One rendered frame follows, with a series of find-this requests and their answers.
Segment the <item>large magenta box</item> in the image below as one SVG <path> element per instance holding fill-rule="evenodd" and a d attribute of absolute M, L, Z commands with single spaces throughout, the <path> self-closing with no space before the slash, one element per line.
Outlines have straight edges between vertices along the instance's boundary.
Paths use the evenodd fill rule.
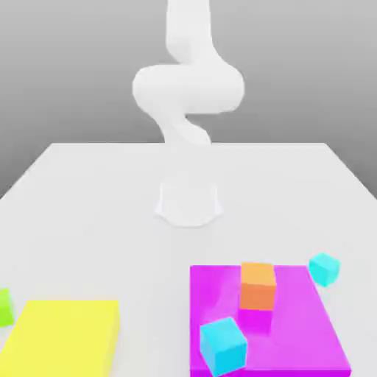
<path fill-rule="evenodd" d="M 305 266 L 275 266 L 273 311 L 239 308 L 241 268 L 190 268 L 190 377 L 212 377 L 200 326 L 232 317 L 247 338 L 247 363 L 224 377 L 350 377 L 351 367 Z"/>

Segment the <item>small green cube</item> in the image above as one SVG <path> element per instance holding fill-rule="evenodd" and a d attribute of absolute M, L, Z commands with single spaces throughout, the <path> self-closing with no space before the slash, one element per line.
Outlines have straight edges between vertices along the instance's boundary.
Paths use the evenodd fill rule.
<path fill-rule="evenodd" d="M 9 289 L 0 289 L 0 327 L 14 323 L 13 302 Z"/>

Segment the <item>small blue cube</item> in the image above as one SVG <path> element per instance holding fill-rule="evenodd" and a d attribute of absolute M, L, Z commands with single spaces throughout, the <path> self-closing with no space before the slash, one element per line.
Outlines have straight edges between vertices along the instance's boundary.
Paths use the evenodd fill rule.
<path fill-rule="evenodd" d="M 232 317 L 200 326 L 200 353 L 212 377 L 245 367 L 247 339 Z"/>

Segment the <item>small orange cube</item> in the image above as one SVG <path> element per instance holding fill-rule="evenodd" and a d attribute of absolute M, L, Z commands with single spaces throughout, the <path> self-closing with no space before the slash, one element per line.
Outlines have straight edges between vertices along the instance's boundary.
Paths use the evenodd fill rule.
<path fill-rule="evenodd" d="M 276 287 L 272 264 L 242 262 L 240 309 L 272 311 L 275 305 Z"/>

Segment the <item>small turquoise cube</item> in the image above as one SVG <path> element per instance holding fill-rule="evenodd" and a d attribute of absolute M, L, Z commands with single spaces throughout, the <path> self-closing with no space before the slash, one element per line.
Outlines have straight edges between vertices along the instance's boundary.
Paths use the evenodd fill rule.
<path fill-rule="evenodd" d="M 338 278 L 340 265 L 340 260 L 319 253 L 309 260 L 309 272 L 315 283 L 327 287 Z"/>

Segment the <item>large yellow box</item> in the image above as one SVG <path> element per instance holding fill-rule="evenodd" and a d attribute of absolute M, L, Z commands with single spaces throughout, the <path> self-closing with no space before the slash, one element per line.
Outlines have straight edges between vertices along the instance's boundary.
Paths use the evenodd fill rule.
<path fill-rule="evenodd" d="M 29 300 L 0 351 L 0 377 L 110 377 L 117 300 Z"/>

